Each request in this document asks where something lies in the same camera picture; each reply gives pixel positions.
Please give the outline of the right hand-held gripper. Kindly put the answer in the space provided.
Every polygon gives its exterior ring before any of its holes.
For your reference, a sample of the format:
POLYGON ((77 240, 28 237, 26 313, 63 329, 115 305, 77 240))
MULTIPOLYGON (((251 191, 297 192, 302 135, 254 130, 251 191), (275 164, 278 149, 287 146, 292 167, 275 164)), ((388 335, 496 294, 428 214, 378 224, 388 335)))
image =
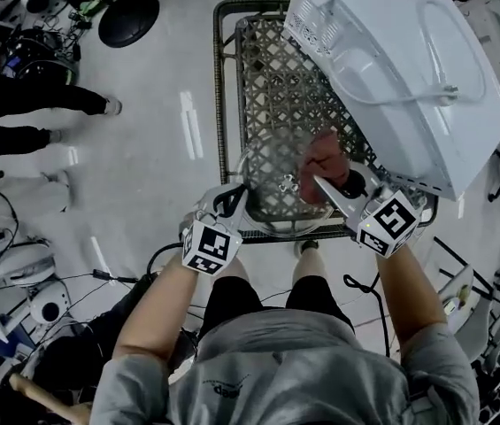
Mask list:
POLYGON ((368 166, 351 164, 340 187, 317 175, 313 179, 345 224, 355 226, 356 242, 384 259, 397 252, 419 224, 421 211, 368 166))

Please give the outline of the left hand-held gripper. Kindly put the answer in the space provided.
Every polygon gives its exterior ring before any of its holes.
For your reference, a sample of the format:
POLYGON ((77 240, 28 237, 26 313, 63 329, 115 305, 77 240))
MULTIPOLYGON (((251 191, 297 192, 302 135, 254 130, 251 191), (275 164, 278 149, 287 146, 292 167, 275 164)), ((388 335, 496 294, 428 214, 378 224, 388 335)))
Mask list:
POLYGON ((220 274, 242 245, 239 226, 249 191, 241 183, 209 189, 181 230, 182 265, 198 273, 220 274))

